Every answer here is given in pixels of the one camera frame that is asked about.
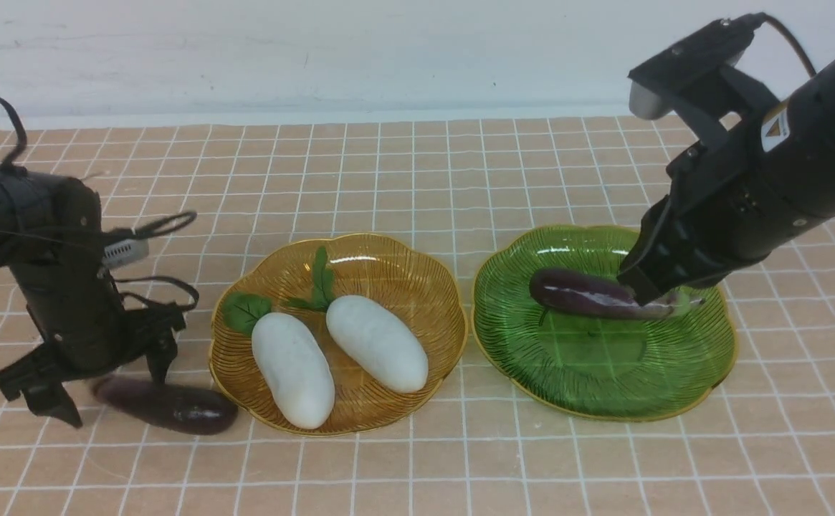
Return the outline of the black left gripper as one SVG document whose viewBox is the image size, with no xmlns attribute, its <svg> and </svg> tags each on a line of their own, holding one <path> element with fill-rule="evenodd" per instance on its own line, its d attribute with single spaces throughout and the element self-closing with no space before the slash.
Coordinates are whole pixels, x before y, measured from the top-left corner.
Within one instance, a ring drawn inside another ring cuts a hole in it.
<svg viewBox="0 0 835 516">
<path fill-rule="evenodd" d="M 31 414 L 82 428 L 64 384 L 97 378 L 144 356 L 152 382 L 164 385 L 178 355 L 176 333 L 186 327 L 179 307 L 130 312 L 100 264 L 66 267 L 57 260 L 13 264 L 13 277 L 42 343 L 0 369 L 7 401 L 23 396 Z"/>
</svg>

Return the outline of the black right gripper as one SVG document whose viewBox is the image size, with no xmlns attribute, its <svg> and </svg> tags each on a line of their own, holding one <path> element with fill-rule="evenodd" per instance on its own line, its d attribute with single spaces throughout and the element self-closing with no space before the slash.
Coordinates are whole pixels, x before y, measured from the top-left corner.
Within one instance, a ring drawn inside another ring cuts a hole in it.
<svg viewBox="0 0 835 516">
<path fill-rule="evenodd" d="M 695 143 L 667 164 L 669 193 L 646 210 L 632 249 L 616 276 L 640 306 L 666 297 L 682 285 L 711 287 L 748 261 L 736 255 L 725 234 L 736 220 L 715 205 L 724 184 L 712 175 L 713 159 Z"/>
</svg>

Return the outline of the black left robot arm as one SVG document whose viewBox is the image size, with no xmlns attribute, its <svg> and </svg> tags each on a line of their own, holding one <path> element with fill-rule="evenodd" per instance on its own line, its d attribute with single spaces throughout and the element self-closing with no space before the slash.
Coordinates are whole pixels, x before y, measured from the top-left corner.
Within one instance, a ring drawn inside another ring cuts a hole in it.
<svg viewBox="0 0 835 516">
<path fill-rule="evenodd" d="M 0 368 L 0 391 L 74 428 L 82 418 L 64 384 L 111 372 L 128 346 L 103 255 L 98 193 L 72 177 L 0 173 L 0 269 L 13 275 L 42 338 Z"/>
</svg>

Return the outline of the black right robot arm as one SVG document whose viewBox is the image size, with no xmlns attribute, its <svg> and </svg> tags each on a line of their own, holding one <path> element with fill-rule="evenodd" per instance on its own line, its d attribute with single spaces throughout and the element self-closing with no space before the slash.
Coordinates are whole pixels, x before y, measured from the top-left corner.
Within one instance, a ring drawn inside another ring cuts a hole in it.
<svg viewBox="0 0 835 516">
<path fill-rule="evenodd" d="M 257 388 L 342 376 L 385 396 L 436 388 L 473 331 L 495 366 L 554 403 L 715 388 L 735 363 L 719 281 L 835 216 L 835 60 L 790 97 L 733 61 L 751 33 L 693 34 L 630 72 L 643 120 L 698 140 L 668 166 L 640 231 L 543 226 L 477 274 L 466 317 L 440 262 L 372 234 L 299 242 L 226 291 L 214 376 Z"/>
</svg>

